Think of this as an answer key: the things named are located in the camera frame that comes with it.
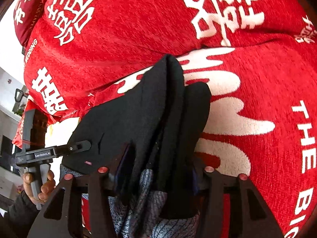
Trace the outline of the left forearm black sleeve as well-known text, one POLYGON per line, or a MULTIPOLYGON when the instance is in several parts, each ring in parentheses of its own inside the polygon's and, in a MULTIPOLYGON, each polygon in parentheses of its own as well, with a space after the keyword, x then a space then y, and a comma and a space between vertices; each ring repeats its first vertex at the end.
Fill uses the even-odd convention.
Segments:
POLYGON ((1 237, 27 237, 39 210, 23 191, 1 216, 1 237))

